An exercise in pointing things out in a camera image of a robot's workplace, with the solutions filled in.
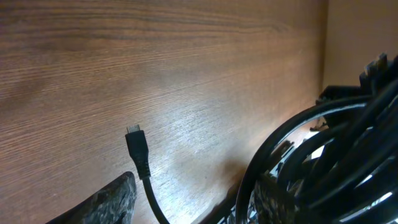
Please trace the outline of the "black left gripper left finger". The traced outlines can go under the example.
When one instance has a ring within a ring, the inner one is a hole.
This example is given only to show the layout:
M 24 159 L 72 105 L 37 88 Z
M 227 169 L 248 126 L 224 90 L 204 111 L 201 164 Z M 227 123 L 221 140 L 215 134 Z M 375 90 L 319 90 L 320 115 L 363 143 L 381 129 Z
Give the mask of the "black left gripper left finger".
M 51 224 L 131 224 L 137 198 L 134 174 L 127 171 Z

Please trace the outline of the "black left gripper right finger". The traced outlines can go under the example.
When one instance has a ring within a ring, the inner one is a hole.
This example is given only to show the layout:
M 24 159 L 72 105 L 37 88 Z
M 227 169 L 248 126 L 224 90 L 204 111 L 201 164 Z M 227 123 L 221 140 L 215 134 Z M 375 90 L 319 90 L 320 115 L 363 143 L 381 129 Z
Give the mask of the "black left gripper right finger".
M 232 194 L 214 210 L 215 223 L 239 223 L 236 200 Z M 295 223 L 295 187 L 280 188 L 273 176 L 262 175 L 255 183 L 245 214 L 246 223 Z

